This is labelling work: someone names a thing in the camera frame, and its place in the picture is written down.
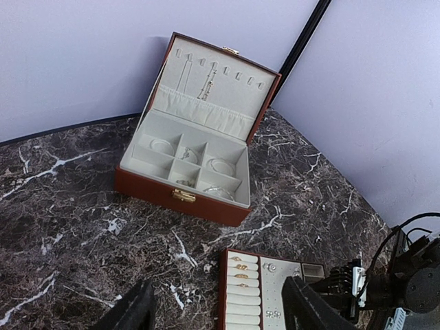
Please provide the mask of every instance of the white wall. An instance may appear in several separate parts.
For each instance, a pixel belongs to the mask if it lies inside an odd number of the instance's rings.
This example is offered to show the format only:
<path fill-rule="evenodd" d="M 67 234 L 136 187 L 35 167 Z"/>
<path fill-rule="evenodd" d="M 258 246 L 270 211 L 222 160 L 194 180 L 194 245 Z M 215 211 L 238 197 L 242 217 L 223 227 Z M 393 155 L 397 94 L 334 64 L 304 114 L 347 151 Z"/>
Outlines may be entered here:
<path fill-rule="evenodd" d="M 6 0 L 0 142 L 142 110 L 173 31 L 276 71 L 318 0 Z"/>
<path fill-rule="evenodd" d="M 440 211 L 440 1 L 333 1 L 274 106 L 390 226 Z"/>

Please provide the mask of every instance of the jewelry box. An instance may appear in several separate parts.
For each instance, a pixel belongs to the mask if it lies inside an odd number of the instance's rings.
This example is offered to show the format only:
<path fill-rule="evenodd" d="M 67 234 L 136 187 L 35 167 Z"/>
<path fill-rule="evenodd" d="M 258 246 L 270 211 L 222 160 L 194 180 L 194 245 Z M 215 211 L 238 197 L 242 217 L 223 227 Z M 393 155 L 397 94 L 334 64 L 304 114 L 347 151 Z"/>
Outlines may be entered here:
<path fill-rule="evenodd" d="M 174 33 L 115 189 L 239 226 L 251 211 L 248 145 L 281 75 Z"/>
<path fill-rule="evenodd" d="M 226 249 L 220 260 L 219 330 L 288 330 L 281 289 L 289 276 L 306 283 L 325 277 L 324 267 Z"/>

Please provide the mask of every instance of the black cable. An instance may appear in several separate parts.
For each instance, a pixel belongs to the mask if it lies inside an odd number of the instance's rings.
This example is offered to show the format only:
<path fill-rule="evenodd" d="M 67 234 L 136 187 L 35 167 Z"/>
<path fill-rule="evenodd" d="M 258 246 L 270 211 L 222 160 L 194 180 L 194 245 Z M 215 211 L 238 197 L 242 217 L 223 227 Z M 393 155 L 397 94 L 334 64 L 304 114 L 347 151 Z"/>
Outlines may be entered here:
<path fill-rule="evenodd" d="M 413 244 L 413 241 L 410 240 L 410 233 L 412 233 L 412 232 L 414 232 L 416 230 L 420 230 L 421 232 L 427 232 L 428 234 L 432 234 L 432 230 L 428 230 L 428 229 L 420 228 L 420 227 L 413 228 L 412 230 L 410 230 L 409 232 L 406 233 L 406 241 L 410 245 Z"/>
<path fill-rule="evenodd" d="M 376 261 L 379 258 L 380 252 L 382 252 L 384 246 L 388 243 L 388 241 L 395 236 L 400 230 L 402 230 L 403 227 L 406 227 L 410 223 L 412 223 L 415 220 L 426 218 L 426 217 L 440 217 L 440 213 L 438 212 L 428 212 L 428 213 L 421 213 L 418 215 L 413 216 L 412 218 L 406 220 L 401 225 L 398 225 L 393 228 L 391 233 L 384 239 L 384 241 L 380 244 L 379 248 L 377 249 L 375 255 L 373 256 L 373 259 L 371 259 L 370 267 L 366 270 L 366 280 L 364 285 L 362 286 L 361 290 L 359 291 L 359 294 L 356 296 L 356 299 L 359 299 L 362 294 L 365 292 L 366 286 L 368 285 L 371 277 L 371 272 L 374 270 L 374 267 L 376 266 Z"/>
<path fill-rule="evenodd" d="M 432 230 L 428 230 L 425 228 L 416 227 L 406 233 L 406 236 L 409 236 L 410 233 L 415 232 L 416 230 L 420 230 L 421 232 L 427 232 L 428 234 L 432 234 Z"/>

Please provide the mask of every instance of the marble countertop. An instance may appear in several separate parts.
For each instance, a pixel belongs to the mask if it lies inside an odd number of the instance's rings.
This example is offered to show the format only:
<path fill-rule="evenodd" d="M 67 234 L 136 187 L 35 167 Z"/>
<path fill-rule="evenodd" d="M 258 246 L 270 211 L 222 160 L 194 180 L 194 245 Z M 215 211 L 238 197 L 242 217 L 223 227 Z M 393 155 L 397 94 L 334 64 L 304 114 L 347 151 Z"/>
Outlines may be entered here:
<path fill-rule="evenodd" d="M 113 190 L 137 118 L 0 147 L 0 326 L 86 329 L 136 280 L 154 282 L 157 329 L 215 329 L 218 258 L 234 248 L 369 263 L 388 228 L 277 112 L 250 147 L 252 213 L 228 228 Z"/>

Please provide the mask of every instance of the gold latch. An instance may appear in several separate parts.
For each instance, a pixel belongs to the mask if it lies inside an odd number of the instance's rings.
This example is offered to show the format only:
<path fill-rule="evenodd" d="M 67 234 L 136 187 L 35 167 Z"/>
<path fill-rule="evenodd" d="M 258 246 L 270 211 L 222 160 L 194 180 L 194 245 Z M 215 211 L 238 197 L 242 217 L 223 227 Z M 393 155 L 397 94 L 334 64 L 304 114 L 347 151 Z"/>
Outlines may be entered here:
<path fill-rule="evenodd" d="M 239 54 L 238 50 L 235 50 L 235 49 L 232 49 L 232 48 L 229 48 L 229 47 L 223 47 L 223 50 L 225 50 L 225 51 L 227 51 L 229 53 L 233 53 L 234 55 L 238 55 Z"/>
<path fill-rule="evenodd" d="M 180 189 L 174 189 L 172 193 L 173 198 L 180 199 L 181 201 L 186 201 L 188 203 L 195 202 L 195 195 Z"/>

